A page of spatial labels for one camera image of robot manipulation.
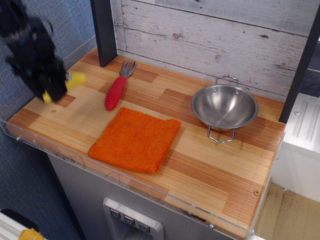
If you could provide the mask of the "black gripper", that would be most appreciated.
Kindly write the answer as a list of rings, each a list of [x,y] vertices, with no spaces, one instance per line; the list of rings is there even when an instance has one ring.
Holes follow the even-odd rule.
[[[44,102],[58,102],[67,92],[66,70],[39,17],[31,17],[21,0],[0,2],[0,38],[11,50],[6,60]]]

